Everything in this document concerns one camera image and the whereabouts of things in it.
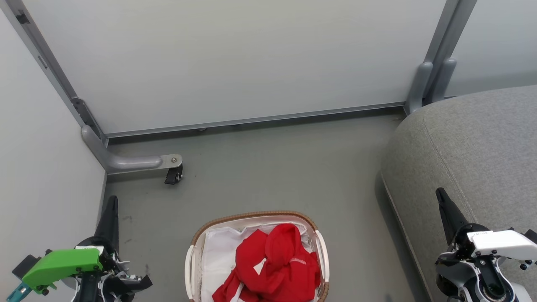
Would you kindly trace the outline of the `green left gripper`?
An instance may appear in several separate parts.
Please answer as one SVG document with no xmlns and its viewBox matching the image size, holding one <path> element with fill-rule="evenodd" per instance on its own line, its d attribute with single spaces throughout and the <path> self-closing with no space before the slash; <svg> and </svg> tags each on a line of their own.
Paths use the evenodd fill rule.
<svg viewBox="0 0 537 302">
<path fill-rule="evenodd" d="M 149 275 L 130 274 L 129 261 L 119 257 L 118 198 L 110 196 L 94 237 L 73 249 L 46 251 L 22 279 L 22 298 L 31 292 L 46 296 L 55 283 L 74 289 L 71 302 L 132 302 L 135 294 L 153 286 Z"/>
</svg>

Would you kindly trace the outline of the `grey partition bottom rail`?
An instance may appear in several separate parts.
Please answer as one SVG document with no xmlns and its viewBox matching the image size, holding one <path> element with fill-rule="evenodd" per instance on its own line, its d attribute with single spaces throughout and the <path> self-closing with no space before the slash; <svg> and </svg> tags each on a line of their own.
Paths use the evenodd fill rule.
<svg viewBox="0 0 537 302">
<path fill-rule="evenodd" d="M 236 120 L 231 120 L 231 121 L 226 121 L 226 122 L 209 122 L 209 123 L 200 123 L 200 124 L 193 124 L 193 125 L 173 126 L 173 127 L 168 127 L 168 128 L 154 128 L 154 129 L 145 129 L 145 130 L 133 130 L 133 131 L 123 131 L 123 132 L 116 132 L 116 133 L 106 133 L 105 136 L 107 139 L 115 139 L 115 138 L 129 137 L 129 136 L 152 135 L 152 134 L 159 134 L 159 133 L 196 130 L 196 129 L 202 129 L 202 128 L 218 128 L 218 127 L 230 126 L 230 125 L 243 125 L 243 124 L 258 123 L 258 122 L 272 122 L 272 121 L 286 120 L 286 119 L 318 117 L 322 115 L 345 114 L 345 113 L 369 111 L 369 110 L 376 110 L 376 109 L 403 107 L 404 105 L 405 105 L 405 102 L 392 102 L 392 103 L 384 103 L 384 104 L 365 105 L 365 106 L 358 106 L 358 107 L 321 110 L 321 111 L 287 114 L 287 115 L 273 115 L 273 116 L 261 117 L 261 118 L 236 119 Z"/>
</svg>

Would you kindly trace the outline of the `grey double partition post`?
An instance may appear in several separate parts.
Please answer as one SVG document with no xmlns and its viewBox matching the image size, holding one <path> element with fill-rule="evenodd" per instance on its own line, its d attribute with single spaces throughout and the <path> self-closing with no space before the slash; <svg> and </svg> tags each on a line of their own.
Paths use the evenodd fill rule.
<svg viewBox="0 0 537 302">
<path fill-rule="evenodd" d="M 431 88 L 441 65 L 445 59 L 452 57 L 476 4 L 477 0 L 446 0 L 425 58 L 426 62 L 433 63 L 433 69 L 424 93 L 424 105 L 431 104 Z"/>
</svg>

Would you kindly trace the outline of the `plain red shirt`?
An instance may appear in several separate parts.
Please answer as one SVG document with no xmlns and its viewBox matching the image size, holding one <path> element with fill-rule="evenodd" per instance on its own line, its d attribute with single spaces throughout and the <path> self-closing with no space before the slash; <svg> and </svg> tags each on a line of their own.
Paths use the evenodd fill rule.
<svg viewBox="0 0 537 302">
<path fill-rule="evenodd" d="M 262 302 L 311 302 L 321 282 L 316 252 L 302 244 L 293 224 L 276 226 L 267 235 L 266 260 L 261 275 L 267 281 L 260 294 Z"/>
</svg>

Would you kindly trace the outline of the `white cloth basket liner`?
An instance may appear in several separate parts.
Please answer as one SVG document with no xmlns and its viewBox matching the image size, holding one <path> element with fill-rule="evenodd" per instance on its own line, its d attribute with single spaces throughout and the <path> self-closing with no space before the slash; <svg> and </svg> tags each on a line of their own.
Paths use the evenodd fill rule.
<svg viewBox="0 0 537 302">
<path fill-rule="evenodd" d="M 212 294 L 226 281 L 232 269 L 234 269 L 235 252 L 244 239 L 258 229 L 269 235 L 276 226 L 281 224 L 284 223 L 248 226 L 242 230 L 237 230 L 231 227 L 221 227 L 209 231 L 206 235 L 203 249 L 202 302 L 214 302 Z M 291 222 L 286 222 L 286 224 L 297 226 L 301 233 L 303 246 L 307 251 L 314 252 L 308 243 L 305 227 Z"/>
</svg>

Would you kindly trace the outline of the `black caster wheel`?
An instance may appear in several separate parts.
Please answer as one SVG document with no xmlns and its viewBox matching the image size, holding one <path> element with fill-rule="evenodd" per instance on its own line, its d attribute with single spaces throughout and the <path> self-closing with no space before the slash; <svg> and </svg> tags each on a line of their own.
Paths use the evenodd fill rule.
<svg viewBox="0 0 537 302">
<path fill-rule="evenodd" d="M 167 170 L 167 175 L 165 179 L 165 184 L 174 185 L 177 184 L 182 179 L 183 174 L 183 165 L 181 164 L 178 167 L 169 168 Z"/>
</svg>

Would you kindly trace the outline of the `white laundry basket brown rim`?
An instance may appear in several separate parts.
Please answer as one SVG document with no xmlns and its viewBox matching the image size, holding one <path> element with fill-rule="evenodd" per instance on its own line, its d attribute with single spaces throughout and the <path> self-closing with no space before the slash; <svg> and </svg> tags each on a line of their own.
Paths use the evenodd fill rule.
<svg viewBox="0 0 537 302">
<path fill-rule="evenodd" d="M 203 249 L 206 233 L 215 228 L 231 227 L 243 229 L 271 222 L 293 222 L 305 226 L 308 241 L 317 252 L 321 270 L 321 283 L 316 289 L 316 297 L 312 302 L 326 302 L 330 283 L 330 265 L 328 249 L 317 225 L 311 218 L 297 211 L 257 211 L 225 216 L 207 222 L 195 233 L 187 251 L 184 265 L 184 279 L 189 302 L 202 302 L 201 287 L 203 285 Z"/>
</svg>

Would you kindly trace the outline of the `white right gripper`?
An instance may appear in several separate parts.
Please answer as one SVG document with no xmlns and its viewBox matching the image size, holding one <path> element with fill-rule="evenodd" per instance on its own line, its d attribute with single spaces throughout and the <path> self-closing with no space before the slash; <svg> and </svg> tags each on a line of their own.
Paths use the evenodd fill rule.
<svg viewBox="0 0 537 302">
<path fill-rule="evenodd" d="M 445 239 L 450 245 L 458 230 L 468 224 L 464 214 L 443 187 L 435 191 Z M 470 260 L 477 257 L 508 258 L 529 266 L 537 264 L 537 232 L 528 229 L 520 233 L 510 228 L 504 231 L 469 231 L 456 243 L 456 257 Z"/>
</svg>

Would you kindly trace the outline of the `grey fabric sofa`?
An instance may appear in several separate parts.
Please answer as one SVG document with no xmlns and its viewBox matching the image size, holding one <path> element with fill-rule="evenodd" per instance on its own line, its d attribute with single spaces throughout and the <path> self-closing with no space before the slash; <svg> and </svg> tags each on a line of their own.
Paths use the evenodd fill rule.
<svg viewBox="0 0 537 302">
<path fill-rule="evenodd" d="M 435 261 L 448 249 L 435 191 L 493 231 L 537 232 L 537 85 L 446 99 L 406 117 L 380 174 L 431 302 L 446 302 Z"/>
</svg>

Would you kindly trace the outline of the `grey curved partition foot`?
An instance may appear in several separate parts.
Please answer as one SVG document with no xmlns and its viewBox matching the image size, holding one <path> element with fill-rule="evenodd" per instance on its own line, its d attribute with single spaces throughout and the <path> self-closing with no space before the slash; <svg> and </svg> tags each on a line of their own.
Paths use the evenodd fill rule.
<svg viewBox="0 0 537 302">
<path fill-rule="evenodd" d="M 122 174 L 161 169 L 181 169 L 182 156 L 179 154 L 157 156 L 119 156 L 109 151 L 90 126 L 81 128 L 82 140 L 99 161 L 107 174 Z"/>
</svg>

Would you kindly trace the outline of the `grey partition post with bracket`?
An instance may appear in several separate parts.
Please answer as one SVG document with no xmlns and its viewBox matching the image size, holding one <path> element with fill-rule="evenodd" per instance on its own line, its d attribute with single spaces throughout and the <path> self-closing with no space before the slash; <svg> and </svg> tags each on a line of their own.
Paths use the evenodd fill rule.
<svg viewBox="0 0 537 302">
<path fill-rule="evenodd" d="M 87 125 L 100 139 L 100 142 L 107 146 L 109 140 L 103 133 L 101 127 L 96 122 L 92 112 L 90 111 L 86 101 L 79 97 L 67 75 L 61 68 L 59 61 L 56 59 L 52 49 L 46 42 L 44 36 L 38 28 L 34 18 L 29 13 L 29 10 L 23 3 L 23 0 L 0 0 L 0 3 L 5 3 L 5 8 L 2 10 L 7 17 L 15 17 L 15 29 L 22 30 L 23 42 L 27 43 L 29 50 L 36 52 L 36 59 L 41 65 L 42 70 L 50 79 L 52 84 L 56 85 L 56 90 L 60 96 L 64 98 L 65 103 L 70 111 L 72 111 L 75 120 L 83 126 Z"/>
</svg>

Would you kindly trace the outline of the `grey tubular partition foot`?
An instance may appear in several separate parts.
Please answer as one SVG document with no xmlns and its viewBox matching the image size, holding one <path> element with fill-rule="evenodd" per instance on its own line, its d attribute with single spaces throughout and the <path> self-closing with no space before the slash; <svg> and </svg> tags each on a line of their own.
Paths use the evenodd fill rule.
<svg viewBox="0 0 537 302">
<path fill-rule="evenodd" d="M 418 65 L 414 80 L 412 81 L 407 99 L 404 105 L 406 115 L 414 113 L 422 107 L 424 93 L 433 69 L 432 62 L 423 62 Z"/>
<path fill-rule="evenodd" d="M 435 82 L 431 88 L 431 103 L 442 101 L 445 99 L 445 94 L 457 63 L 457 60 L 452 57 L 443 61 L 435 79 Z"/>
</svg>

